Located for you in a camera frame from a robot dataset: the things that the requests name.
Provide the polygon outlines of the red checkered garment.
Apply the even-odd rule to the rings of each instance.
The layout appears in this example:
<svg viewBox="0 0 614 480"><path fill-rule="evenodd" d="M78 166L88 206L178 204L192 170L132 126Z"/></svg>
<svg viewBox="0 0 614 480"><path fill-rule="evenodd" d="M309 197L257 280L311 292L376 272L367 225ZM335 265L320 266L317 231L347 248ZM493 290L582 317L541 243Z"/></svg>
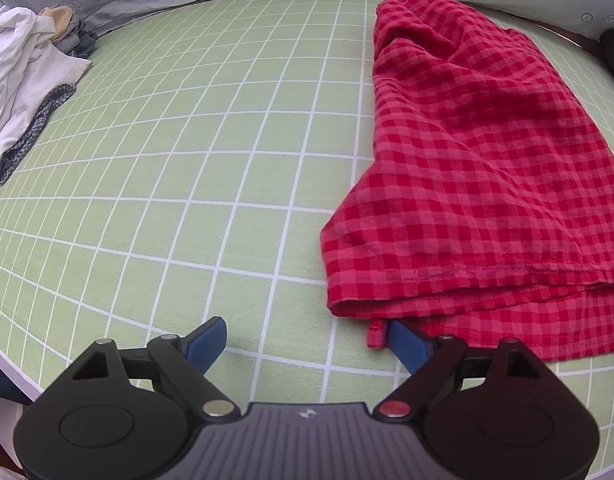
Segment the red checkered garment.
<svg viewBox="0 0 614 480"><path fill-rule="evenodd" d="M614 353L614 156L524 34L384 0L372 165L320 235L328 310L547 361Z"/></svg>

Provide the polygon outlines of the green grid mat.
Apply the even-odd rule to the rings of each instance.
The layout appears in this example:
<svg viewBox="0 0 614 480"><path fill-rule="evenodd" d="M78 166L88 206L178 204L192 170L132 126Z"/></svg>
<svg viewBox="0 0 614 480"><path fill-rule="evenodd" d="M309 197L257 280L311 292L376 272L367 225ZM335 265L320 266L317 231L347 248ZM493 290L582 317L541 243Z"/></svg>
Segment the green grid mat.
<svg viewBox="0 0 614 480"><path fill-rule="evenodd" d="M239 404L406 378L325 305L319 233L372 162L378 0L216 0L98 40L0 187L0 367L35 398L92 341L220 315Z"/></svg>

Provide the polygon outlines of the dark blue patterned garment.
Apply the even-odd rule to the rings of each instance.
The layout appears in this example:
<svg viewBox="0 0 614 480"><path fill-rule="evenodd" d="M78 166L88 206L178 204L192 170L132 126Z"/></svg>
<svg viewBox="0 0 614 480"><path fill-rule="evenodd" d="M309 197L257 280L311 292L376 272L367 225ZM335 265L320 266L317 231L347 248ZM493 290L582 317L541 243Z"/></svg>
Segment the dark blue patterned garment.
<svg viewBox="0 0 614 480"><path fill-rule="evenodd" d="M76 93L76 90L77 87L74 84L60 84L44 98L34 113L28 128L13 146L3 154L0 160L0 186L8 182L13 172L34 147L51 115L64 105Z"/></svg>

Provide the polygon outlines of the white crumpled garment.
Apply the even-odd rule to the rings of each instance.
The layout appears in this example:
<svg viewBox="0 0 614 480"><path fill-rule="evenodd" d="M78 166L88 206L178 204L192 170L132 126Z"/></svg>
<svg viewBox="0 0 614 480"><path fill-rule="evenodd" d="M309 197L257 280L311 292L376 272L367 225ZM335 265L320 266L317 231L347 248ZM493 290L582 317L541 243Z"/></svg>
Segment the white crumpled garment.
<svg viewBox="0 0 614 480"><path fill-rule="evenodd" d="M52 18L26 8L0 9L0 163L25 134L49 93L74 86L92 63L52 44Z"/></svg>

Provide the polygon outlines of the beige cloth item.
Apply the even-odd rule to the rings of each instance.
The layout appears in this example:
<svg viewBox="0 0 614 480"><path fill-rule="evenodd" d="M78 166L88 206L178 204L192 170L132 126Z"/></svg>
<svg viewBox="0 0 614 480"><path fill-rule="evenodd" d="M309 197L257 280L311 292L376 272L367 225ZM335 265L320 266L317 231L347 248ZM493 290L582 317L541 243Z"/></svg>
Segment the beige cloth item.
<svg viewBox="0 0 614 480"><path fill-rule="evenodd" d="M75 12L70 6L44 8L40 11L39 15L50 18L54 23L55 32L50 38L52 42L62 40L75 28Z"/></svg>

